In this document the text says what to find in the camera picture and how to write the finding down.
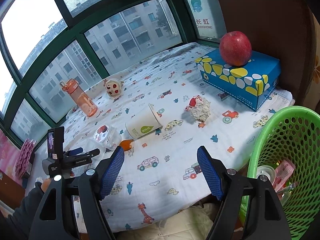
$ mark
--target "green leaf logo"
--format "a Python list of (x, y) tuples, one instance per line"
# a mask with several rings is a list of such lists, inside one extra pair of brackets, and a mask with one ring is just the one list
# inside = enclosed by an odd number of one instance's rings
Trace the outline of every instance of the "green leaf logo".
[(148, 133), (152, 130), (153, 126), (142, 126), (141, 127), (141, 132), (142, 133)]

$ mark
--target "yellow oval pattern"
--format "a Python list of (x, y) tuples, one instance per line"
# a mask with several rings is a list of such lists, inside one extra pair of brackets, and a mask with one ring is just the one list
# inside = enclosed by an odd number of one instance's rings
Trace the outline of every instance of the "yellow oval pattern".
[(243, 67), (240, 67), (240, 68), (233, 68), (230, 70), (230, 73), (231, 75), (233, 75), (234, 77), (237, 77), (237, 78), (241, 78), (241, 77), (244, 77), (248, 74), (248, 71), (243, 68)]
[(207, 57), (207, 58), (203, 58), (202, 59), (202, 62), (211, 62), (212, 61), (212, 59), (211, 58), (209, 58), (209, 57)]
[(262, 75), (265, 84), (268, 83), (268, 75)]
[(235, 79), (234, 76), (229, 76), (229, 81), (230, 81), (230, 83), (233, 84), (233, 85), (236, 83), (236, 79)]
[(221, 75), (222, 69), (223, 69), (223, 66), (222, 66), (222, 65), (220, 65), (220, 64), (214, 64), (214, 65), (212, 65), (212, 68), (213, 68), (213, 71), (214, 71), (218, 76)]
[(258, 96), (261, 95), (262, 92), (263, 92), (263, 82), (262, 82), (261, 79), (256, 81), (256, 88), (257, 88), (257, 91), (258, 91)]
[(201, 59), (202, 59), (202, 58), (199, 57), (199, 58), (195, 59), (195, 62), (196, 62), (196, 63), (199, 63), (199, 62), (201, 61)]
[(254, 96), (257, 96), (257, 91), (253, 87), (246, 87), (245, 90)]
[(221, 75), (221, 76), (220, 76), (220, 79), (222, 79), (222, 80), (224, 80), (224, 81), (229, 82), (228, 77), (227, 77), (227, 76), (225, 76), (225, 75)]
[(203, 63), (203, 68), (208, 74), (211, 73), (211, 66), (209, 63)]

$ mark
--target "red apple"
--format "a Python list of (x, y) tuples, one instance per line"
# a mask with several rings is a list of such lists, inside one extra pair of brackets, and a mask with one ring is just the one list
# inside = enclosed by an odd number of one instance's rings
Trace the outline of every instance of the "red apple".
[(252, 48), (244, 33), (235, 31), (223, 35), (220, 41), (220, 55), (231, 66), (240, 67), (248, 63)]

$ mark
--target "silver bolt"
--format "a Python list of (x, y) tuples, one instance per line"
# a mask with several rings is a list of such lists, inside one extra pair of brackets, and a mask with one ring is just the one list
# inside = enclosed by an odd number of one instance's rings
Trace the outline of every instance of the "silver bolt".
[(85, 174), (87, 174), (88, 176), (92, 176), (94, 173), (95, 173), (94, 169), (90, 169), (85, 172)]
[(56, 175), (54, 176), (54, 181), (59, 181), (60, 179), (62, 179), (62, 176), (59, 174), (59, 175)]
[(236, 170), (234, 170), (234, 169), (227, 169), (227, 173), (228, 173), (229, 175), (235, 175), (237, 172), (236, 172)]
[(259, 178), (262, 180), (262, 181), (267, 181), (268, 180), (268, 177), (266, 175), (260, 175)]

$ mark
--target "pink plastic packet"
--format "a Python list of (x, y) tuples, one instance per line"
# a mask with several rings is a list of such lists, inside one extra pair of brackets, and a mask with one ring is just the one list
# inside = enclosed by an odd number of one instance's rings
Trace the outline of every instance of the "pink plastic packet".
[(273, 183), (273, 188), (276, 192), (287, 182), (295, 168), (296, 166), (287, 158), (285, 158), (276, 168), (276, 180)]

